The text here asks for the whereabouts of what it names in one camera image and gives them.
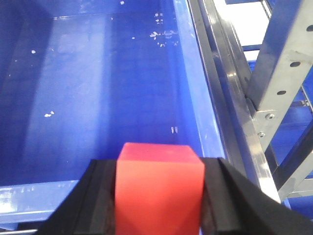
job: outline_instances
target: hole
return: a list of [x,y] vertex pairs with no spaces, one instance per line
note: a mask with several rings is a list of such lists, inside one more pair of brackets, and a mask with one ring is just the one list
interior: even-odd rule
[[307,31],[308,31],[308,32],[313,32],[313,24],[310,25],[309,27],[307,27]]
[[286,94],[287,92],[286,91],[279,91],[277,92],[278,95],[282,95],[282,94]]
[[297,62],[292,62],[290,64],[290,67],[298,67],[301,64],[301,62],[297,61]]

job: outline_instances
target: blue bin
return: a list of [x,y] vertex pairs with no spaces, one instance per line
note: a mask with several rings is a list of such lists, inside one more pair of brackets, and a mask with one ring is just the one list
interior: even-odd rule
[[0,133],[0,223],[46,219],[125,142],[223,157],[186,2],[0,0]]

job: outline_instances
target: red cube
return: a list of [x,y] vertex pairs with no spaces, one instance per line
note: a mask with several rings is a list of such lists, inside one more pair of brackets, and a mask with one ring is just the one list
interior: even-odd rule
[[198,235],[203,183],[191,147],[126,143],[116,167],[116,235]]

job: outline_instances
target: aluminum rail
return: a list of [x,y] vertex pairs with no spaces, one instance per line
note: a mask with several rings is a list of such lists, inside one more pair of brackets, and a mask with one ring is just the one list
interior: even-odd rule
[[246,96],[265,151],[313,64],[313,1],[278,0]]
[[[232,123],[241,147],[247,177],[269,197],[280,201],[247,107],[244,90],[251,73],[235,30],[225,17],[225,1],[189,0],[188,3],[200,52],[202,55],[211,53],[214,56],[215,68],[204,69],[217,70],[233,118]],[[205,65],[206,57],[202,56],[202,60]]]

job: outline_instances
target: screw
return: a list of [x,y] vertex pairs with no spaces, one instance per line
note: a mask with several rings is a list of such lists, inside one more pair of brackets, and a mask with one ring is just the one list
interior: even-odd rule
[[275,117],[275,114],[267,114],[265,116],[266,120],[272,120]]
[[259,136],[260,138],[263,138],[263,137],[265,136],[265,133],[264,133],[264,132],[259,132],[259,133],[258,133],[258,136]]

